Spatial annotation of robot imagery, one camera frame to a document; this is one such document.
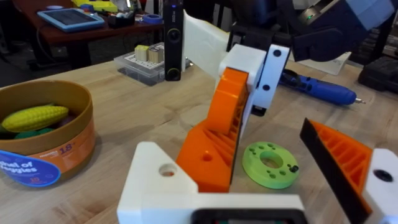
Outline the orange white left gripper right finger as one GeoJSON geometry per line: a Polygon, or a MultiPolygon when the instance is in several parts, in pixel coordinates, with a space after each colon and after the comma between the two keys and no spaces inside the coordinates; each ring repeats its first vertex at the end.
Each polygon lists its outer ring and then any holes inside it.
{"type": "Polygon", "coordinates": [[[397,155],[305,119],[300,138],[349,223],[397,223],[397,155]]]}

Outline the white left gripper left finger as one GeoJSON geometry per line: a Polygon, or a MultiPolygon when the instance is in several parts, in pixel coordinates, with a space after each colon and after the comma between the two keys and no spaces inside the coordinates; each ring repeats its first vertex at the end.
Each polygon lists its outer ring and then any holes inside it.
{"type": "Polygon", "coordinates": [[[191,208],[185,196],[198,193],[198,186],[154,142],[140,142],[117,207],[119,223],[190,223],[191,208]]]}

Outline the finger of the orange white right gripper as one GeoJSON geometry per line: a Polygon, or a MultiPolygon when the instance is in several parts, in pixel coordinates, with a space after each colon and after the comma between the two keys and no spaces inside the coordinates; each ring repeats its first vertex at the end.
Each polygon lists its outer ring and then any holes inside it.
{"type": "Polygon", "coordinates": [[[269,47],[259,84],[254,92],[251,114],[264,116],[270,108],[289,54],[289,47],[276,44],[269,47]]]}
{"type": "Polygon", "coordinates": [[[238,106],[242,104],[238,131],[240,136],[243,135],[266,56],[264,50],[239,44],[226,54],[219,66],[220,80],[206,117],[207,129],[221,134],[228,133],[238,106]]]}

